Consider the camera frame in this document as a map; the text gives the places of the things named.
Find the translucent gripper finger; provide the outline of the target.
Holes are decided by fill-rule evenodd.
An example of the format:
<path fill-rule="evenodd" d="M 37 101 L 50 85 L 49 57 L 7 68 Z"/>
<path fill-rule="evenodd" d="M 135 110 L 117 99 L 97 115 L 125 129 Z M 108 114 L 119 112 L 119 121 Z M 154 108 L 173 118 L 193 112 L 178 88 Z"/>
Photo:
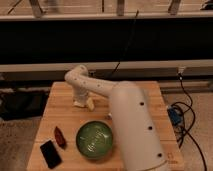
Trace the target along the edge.
<path fill-rule="evenodd" d="M 94 105 L 93 99 L 91 97 L 89 97 L 87 99 L 86 106 L 90 111 L 93 111 L 95 109 L 95 105 Z"/>

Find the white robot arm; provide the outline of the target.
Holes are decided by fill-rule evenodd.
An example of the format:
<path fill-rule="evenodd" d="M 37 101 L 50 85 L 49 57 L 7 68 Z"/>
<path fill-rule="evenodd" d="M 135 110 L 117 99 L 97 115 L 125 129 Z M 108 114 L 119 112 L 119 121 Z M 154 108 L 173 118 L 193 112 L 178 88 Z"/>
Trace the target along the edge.
<path fill-rule="evenodd" d="M 142 89 L 130 81 L 91 78 L 84 65 L 68 71 L 64 79 L 73 87 L 74 100 L 81 105 L 86 104 L 89 91 L 109 99 L 126 171 L 171 171 Z"/>

